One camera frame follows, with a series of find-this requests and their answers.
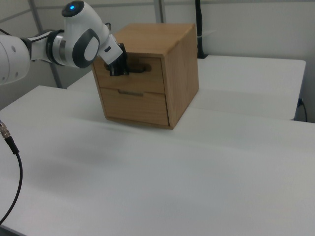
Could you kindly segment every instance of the drawer handle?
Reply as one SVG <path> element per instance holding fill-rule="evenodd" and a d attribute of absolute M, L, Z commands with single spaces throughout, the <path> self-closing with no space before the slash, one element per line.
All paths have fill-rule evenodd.
<path fill-rule="evenodd" d="M 104 66 L 106 70 L 110 71 L 109 65 L 104 63 Z M 151 71 L 150 65 L 136 65 L 136 67 L 133 67 L 133 65 L 132 66 L 128 65 L 128 68 L 130 73 L 143 73 L 145 71 Z"/>
<path fill-rule="evenodd" d="M 124 91 L 124 90 L 118 90 L 118 93 L 120 94 L 126 94 L 126 95 L 132 95 L 132 96 L 139 96 L 139 97 L 143 97 L 143 93 L 142 92 L 133 92 L 133 91 Z"/>

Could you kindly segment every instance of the bottom drawer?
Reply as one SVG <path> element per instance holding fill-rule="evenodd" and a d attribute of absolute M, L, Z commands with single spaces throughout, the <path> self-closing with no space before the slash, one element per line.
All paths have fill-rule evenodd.
<path fill-rule="evenodd" d="M 169 125 L 165 94 L 135 93 L 111 88 L 101 88 L 100 91 L 109 118 Z"/>

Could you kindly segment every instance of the black pole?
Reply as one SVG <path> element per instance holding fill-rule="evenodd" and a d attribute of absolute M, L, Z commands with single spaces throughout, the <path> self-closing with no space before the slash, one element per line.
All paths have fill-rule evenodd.
<path fill-rule="evenodd" d="M 195 0 L 196 2 L 196 22 L 197 22 L 197 41 L 198 41 L 198 58 L 205 59 L 207 54 L 204 54 L 202 47 L 202 14 L 200 7 L 200 0 Z"/>

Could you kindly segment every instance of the top drawer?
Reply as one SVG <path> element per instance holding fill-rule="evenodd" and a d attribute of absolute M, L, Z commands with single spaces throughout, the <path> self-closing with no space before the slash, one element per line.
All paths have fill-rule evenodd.
<path fill-rule="evenodd" d="M 93 64 L 100 88 L 165 93 L 160 58 L 145 58 L 128 54 L 128 66 L 131 69 L 144 67 L 145 71 L 130 72 L 129 75 L 122 76 L 110 76 L 101 58 L 96 58 Z"/>

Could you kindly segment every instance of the cable connector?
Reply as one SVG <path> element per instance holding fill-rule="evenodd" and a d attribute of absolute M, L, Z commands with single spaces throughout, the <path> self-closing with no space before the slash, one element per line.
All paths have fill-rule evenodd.
<path fill-rule="evenodd" d="M 0 133 L 2 134 L 4 140 L 11 148 L 14 155 L 18 154 L 20 151 L 16 147 L 14 140 L 9 132 L 9 130 L 6 128 L 5 124 L 0 120 Z"/>
<path fill-rule="evenodd" d="M 11 136 L 9 130 L 6 128 L 5 124 L 0 120 L 0 133 L 3 138 L 6 139 Z"/>

